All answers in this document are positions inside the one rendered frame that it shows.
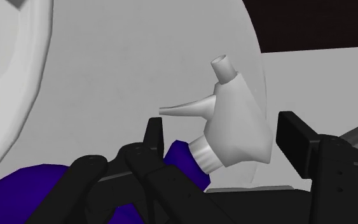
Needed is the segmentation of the blue spray bottle white head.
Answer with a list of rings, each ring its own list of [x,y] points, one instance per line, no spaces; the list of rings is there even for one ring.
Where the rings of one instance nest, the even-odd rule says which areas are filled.
[[[203,135],[174,141],[163,152],[165,165],[176,166],[201,191],[210,174],[240,162],[269,163],[273,134],[244,77],[222,55],[211,63],[217,76],[213,94],[198,101],[160,108],[160,115],[201,116]],[[70,166],[40,164],[23,167],[0,179],[0,224],[26,224]],[[143,202],[117,207],[107,224],[146,224]]]

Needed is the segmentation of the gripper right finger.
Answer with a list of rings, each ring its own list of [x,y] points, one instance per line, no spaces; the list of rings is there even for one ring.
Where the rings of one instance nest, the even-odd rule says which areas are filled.
[[[308,224],[358,224],[358,149],[318,134],[292,111],[281,111],[276,144],[303,179],[311,179]]]

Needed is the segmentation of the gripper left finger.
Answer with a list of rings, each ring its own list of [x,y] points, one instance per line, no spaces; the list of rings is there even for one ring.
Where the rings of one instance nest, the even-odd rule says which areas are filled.
[[[117,207],[146,206],[146,224],[235,224],[174,165],[163,162],[163,125],[148,120],[143,141],[123,146],[112,161],[77,158],[27,219],[26,224],[107,224]]]

